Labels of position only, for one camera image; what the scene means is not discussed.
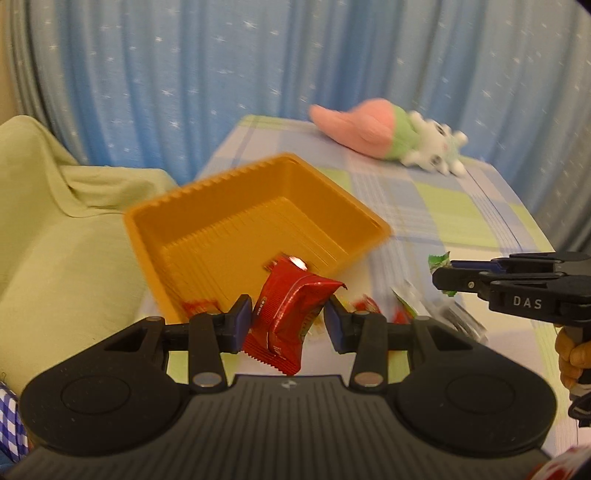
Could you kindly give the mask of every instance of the ribbed black surface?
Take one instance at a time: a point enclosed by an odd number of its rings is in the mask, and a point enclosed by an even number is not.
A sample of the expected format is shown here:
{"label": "ribbed black surface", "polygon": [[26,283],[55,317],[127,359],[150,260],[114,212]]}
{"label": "ribbed black surface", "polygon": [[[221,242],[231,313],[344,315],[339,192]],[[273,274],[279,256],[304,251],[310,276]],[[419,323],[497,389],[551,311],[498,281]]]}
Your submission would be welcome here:
{"label": "ribbed black surface", "polygon": [[292,381],[238,377],[223,394],[192,399],[177,424],[143,447],[103,458],[38,449],[7,478],[523,480],[547,460],[537,451],[451,455],[407,432],[383,399],[352,393],[339,377]]}

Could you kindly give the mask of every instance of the white logo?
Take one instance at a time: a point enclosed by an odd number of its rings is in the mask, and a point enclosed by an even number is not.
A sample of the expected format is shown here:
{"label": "white logo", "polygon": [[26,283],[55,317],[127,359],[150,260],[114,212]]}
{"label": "white logo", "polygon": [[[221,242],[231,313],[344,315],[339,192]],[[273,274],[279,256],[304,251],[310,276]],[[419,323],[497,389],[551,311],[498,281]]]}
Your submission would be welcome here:
{"label": "white logo", "polygon": [[[533,303],[534,310],[540,310],[542,308],[542,301],[540,299],[534,299]],[[515,305],[516,307],[525,307],[530,309],[532,307],[532,302],[528,297],[526,297],[525,300],[523,300],[521,297],[515,295],[513,297],[513,305]]]}
{"label": "white logo", "polygon": [[296,383],[296,382],[294,382],[293,380],[288,380],[288,381],[286,381],[286,382],[283,382],[283,383],[281,384],[281,386],[282,386],[283,388],[286,388],[287,390],[291,390],[292,388],[295,388],[295,387],[297,387],[297,383]]}

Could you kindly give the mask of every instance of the metal screw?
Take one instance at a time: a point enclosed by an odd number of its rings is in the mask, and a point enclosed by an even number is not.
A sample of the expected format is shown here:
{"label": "metal screw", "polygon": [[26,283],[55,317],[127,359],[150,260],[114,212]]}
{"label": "metal screw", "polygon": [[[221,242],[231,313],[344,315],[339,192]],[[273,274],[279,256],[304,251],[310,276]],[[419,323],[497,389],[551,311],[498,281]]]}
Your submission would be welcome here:
{"label": "metal screw", "polygon": [[198,387],[212,388],[222,383],[222,377],[215,372],[201,372],[193,377],[193,383]]}
{"label": "metal screw", "polygon": [[377,387],[378,385],[381,385],[384,378],[376,372],[361,372],[360,374],[355,375],[353,380],[362,387]]}

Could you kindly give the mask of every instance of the green candy wrapper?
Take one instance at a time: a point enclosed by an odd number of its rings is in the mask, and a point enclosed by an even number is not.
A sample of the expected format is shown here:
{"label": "green candy wrapper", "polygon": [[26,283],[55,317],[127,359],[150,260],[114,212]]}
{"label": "green candy wrapper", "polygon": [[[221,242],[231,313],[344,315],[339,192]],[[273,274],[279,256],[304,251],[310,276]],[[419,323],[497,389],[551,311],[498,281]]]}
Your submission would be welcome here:
{"label": "green candy wrapper", "polygon": [[[449,260],[449,252],[446,252],[443,255],[429,255],[429,272],[433,274],[438,268],[452,268],[452,261]],[[444,291],[443,293],[448,297],[454,297],[457,292]]]}

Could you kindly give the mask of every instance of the blue checkered fabric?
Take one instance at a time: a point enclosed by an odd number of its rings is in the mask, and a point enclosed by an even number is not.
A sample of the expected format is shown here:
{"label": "blue checkered fabric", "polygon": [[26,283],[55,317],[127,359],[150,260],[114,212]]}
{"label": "blue checkered fabric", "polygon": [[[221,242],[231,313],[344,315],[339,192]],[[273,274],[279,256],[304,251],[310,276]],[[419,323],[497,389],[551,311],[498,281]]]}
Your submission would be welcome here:
{"label": "blue checkered fabric", "polygon": [[25,427],[18,414],[17,396],[0,382],[0,450],[13,462],[28,452]]}

